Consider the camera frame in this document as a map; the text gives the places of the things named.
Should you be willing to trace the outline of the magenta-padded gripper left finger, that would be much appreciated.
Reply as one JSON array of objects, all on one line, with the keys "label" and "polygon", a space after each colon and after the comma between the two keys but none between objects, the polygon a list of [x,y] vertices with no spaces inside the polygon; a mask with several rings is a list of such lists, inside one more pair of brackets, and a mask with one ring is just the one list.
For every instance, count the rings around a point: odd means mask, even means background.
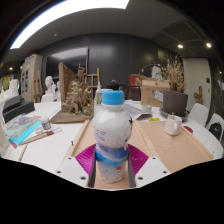
[{"label": "magenta-padded gripper left finger", "polygon": [[96,178],[95,145],[87,147],[76,156],[67,157],[55,174],[76,185],[93,188]]}]

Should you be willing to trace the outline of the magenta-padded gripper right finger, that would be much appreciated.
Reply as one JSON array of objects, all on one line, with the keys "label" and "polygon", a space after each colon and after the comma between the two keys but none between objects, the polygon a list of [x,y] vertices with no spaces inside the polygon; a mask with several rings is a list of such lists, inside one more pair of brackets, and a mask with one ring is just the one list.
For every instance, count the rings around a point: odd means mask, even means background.
[{"label": "magenta-padded gripper right finger", "polygon": [[131,188],[143,187],[170,174],[156,156],[148,156],[131,144],[128,145],[128,151],[128,177]]}]

